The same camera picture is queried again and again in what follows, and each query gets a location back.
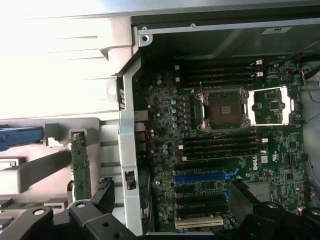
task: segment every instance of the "capacitor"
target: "capacitor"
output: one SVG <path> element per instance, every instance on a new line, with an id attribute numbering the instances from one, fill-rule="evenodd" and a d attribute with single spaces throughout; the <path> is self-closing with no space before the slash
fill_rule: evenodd
<path id="1" fill-rule="evenodd" d="M 271 177 L 274 177 L 275 175 L 277 175 L 277 172 L 272 170 L 272 169 L 270 169 L 269 170 L 269 174 L 270 174 Z"/>

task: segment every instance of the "pcie slot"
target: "pcie slot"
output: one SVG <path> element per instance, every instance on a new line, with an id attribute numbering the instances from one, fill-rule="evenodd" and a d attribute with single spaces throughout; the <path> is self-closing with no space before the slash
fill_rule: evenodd
<path id="1" fill-rule="evenodd" d="M 176 204 L 189 204 L 189 205 L 203 205 L 205 204 L 223 204 L 226 203 L 226 196 L 224 194 L 207 195 L 207 196 L 188 196 L 177 197 Z"/>
<path id="2" fill-rule="evenodd" d="M 185 229 L 185 228 L 201 228 L 201 227 L 213 227 L 213 226 L 222 226 L 224 220 L 221 216 L 211 217 L 198 217 L 198 218 L 188 218 L 183 220 L 174 221 L 176 229 Z"/>
<path id="3" fill-rule="evenodd" d="M 181 207 L 176 210 L 176 214 L 179 217 L 185 217 L 187 215 L 204 214 L 209 215 L 209 213 L 226 212 L 228 210 L 227 204 L 212 205 L 212 206 L 194 206 L 194 207 Z"/>
<path id="4" fill-rule="evenodd" d="M 182 185 L 174 187 L 174 191 L 176 194 L 184 194 L 195 191 L 195 185 Z"/>
<path id="5" fill-rule="evenodd" d="M 208 180 L 226 180 L 230 179 L 231 176 L 234 176 L 239 171 L 239 168 L 236 168 L 235 171 L 231 172 L 212 172 L 212 173 L 199 173 L 199 174 L 189 174 L 189 175 L 176 175 L 174 176 L 174 181 L 176 183 L 193 183 L 201 182 Z"/>
<path id="6" fill-rule="evenodd" d="M 173 166 L 174 171 L 185 171 L 201 168 L 221 168 L 226 165 L 226 160 L 217 159 L 216 161 L 200 161 L 179 163 Z"/>

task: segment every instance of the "workstation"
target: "workstation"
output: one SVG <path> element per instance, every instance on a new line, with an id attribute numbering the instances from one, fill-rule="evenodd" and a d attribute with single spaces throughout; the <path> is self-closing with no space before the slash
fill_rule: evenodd
<path id="1" fill-rule="evenodd" d="M 0 239 L 317 239 L 320 3 L 140 2 L 26 20 L 74 98 L 6 98 Z"/>

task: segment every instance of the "green circuit board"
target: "green circuit board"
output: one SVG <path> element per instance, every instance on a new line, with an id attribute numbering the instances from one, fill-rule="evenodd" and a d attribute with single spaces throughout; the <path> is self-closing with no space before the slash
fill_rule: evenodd
<path id="1" fill-rule="evenodd" d="M 201 70 L 206 69 L 205 73 L 201 73 L 201 78 L 198 72 L 188 72 L 188 82 L 182 74 L 184 69 L 181 66 L 185 63 L 168 63 L 152 68 L 140 79 L 140 84 L 134 89 L 134 110 L 147 110 L 148 119 L 136 119 L 137 122 L 142 120 L 145 125 L 145 138 L 140 137 L 137 144 L 138 164 L 140 169 L 147 167 L 150 171 L 156 232 L 236 228 L 237 221 L 228 210 L 228 184 L 235 179 L 243 180 L 260 201 L 276 202 L 292 213 L 297 214 L 298 207 L 309 200 L 308 184 L 300 159 L 304 146 L 301 78 L 297 74 L 299 62 L 291 60 L 277 65 L 265 64 L 278 59 L 261 57 L 188 63 L 184 66 L 187 72 L 194 66 L 206 65 L 205 68 L 200 67 Z M 228 86 L 216 86 L 207 81 L 211 79 L 207 78 L 209 73 L 215 74 L 208 69 L 221 71 L 221 66 L 251 67 L 257 60 L 263 63 L 257 66 L 260 69 L 257 71 L 263 74 L 250 76 L 258 79 L 257 82 L 243 84 L 241 81 L 237 84 L 232 80 Z M 236 77 L 241 79 L 243 76 L 239 74 Z M 283 103 L 284 89 L 290 104 Z M 247 124 L 246 120 L 237 118 L 237 104 L 241 102 L 239 96 L 242 90 L 242 97 L 248 97 L 250 91 L 255 91 L 250 93 L 254 95 L 255 124 Z M 208 105 L 203 104 L 201 96 L 202 100 L 205 97 L 209 99 Z M 207 123 L 204 121 L 211 115 L 216 116 L 217 111 L 220 111 L 222 118 L 213 117 Z M 240 111 L 248 115 L 249 110 L 240 108 Z M 256 147 L 241 150 L 255 144 L 253 141 L 246 142 L 255 138 L 258 138 L 259 150 Z M 228 148 L 228 141 L 237 143 L 237 151 Z M 227 176 L 218 177 L 220 173 Z M 181 216 L 182 220 L 220 216 L 223 224 L 190 225 L 190 228 L 179 229 L 176 223 Z"/>

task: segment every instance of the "black memory slot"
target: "black memory slot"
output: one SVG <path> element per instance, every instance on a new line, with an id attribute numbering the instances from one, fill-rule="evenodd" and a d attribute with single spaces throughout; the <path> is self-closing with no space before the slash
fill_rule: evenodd
<path id="1" fill-rule="evenodd" d="M 196 207 L 182 207 L 176 210 L 176 213 L 179 217 L 186 215 L 196 215 L 196 214 L 214 214 L 216 212 L 226 212 L 228 210 L 228 205 L 220 204 L 213 206 L 196 206 Z"/>
<path id="2" fill-rule="evenodd" d="M 225 159 L 217 159 L 216 161 L 200 161 L 200 162 L 185 162 L 175 164 L 173 166 L 174 171 L 185 171 L 201 168 L 221 168 L 226 165 Z"/>
<path id="3" fill-rule="evenodd" d="M 213 135 L 185 137 L 182 139 L 182 141 L 184 144 L 188 142 L 195 143 L 197 141 L 206 141 L 206 140 L 219 142 L 219 141 L 242 139 L 242 138 L 260 139 L 261 137 L 262 137 L 262 134 L 260 132 L 243 132 L 243 133 L 233 133 L 232 135 L 221 136 L 219 138 L 215 138 L 215 136 Z"/>
<path id="4" fill-rule="evenodd" d="M 183 155 L 186 156 L 187 153 L 206 153 L 211 151 L 231 151 L 236 149 L 251 149 L 256 148 L 261 145 L 261 142 L 244 142 L 244 143 L 226 143 L 226 144 L 215 144 L 209 146 L 189 146 L 183 148 Z"/>
<path id="5" fill-rule="evenodd" d="M 192 76 L 199 74 L 243 74 L 261 72 L 261 69 L 256 66 L 250 67 L 200 67 L 200 68 L 185 68 L 176 71 L 176 76 Z"/>
<path id="6" fill-rule="evenodd" d="M 236 158 L 236 157 L 245 157 L 245 156 L 253 156 L 260 155 L 259 150 L 244 150 L 238 152 L 224 152 L 224 153 L 216 153 L 216 154 L 194 154 L 186 157 L 187 161 L 200 161 L 200 160 L 216 160 L 216 159 L 224 159 L 224 158 Z"/>
<path id="7" fill-rule="evenodd" d="M 195 147 L 207 147 L 207 146 L 211 147 L 213 145 L 253 143 L 253 141 L 255 140 L 256 138 L 243 137 L 239 139 L 221 139 L 220 141 L 216 141 L 215 139 L 191 141 L 191 142 L 183 143 L 183 149 L 189 148 L 189 147 L 195 148 Z"/>
<path id="8" fill-rule="evenodd" d="M 195 185 L 189 184 L 189 185 L 182 185 L 182 186 L 175 186 L 174 191 L 176 194 L 184 194 L 184 193 L 190 193 L 195 191 Z"/>
<path id="9" fill-rule="evenodd" d="M 178 205 L 202 205 L 202 204 L 214 204 L 218 205 L 226 202 L 226 196 L 224 194 L 217 194 L 211 196 L 188 196 L 177 197 L 176 204 Z"/>

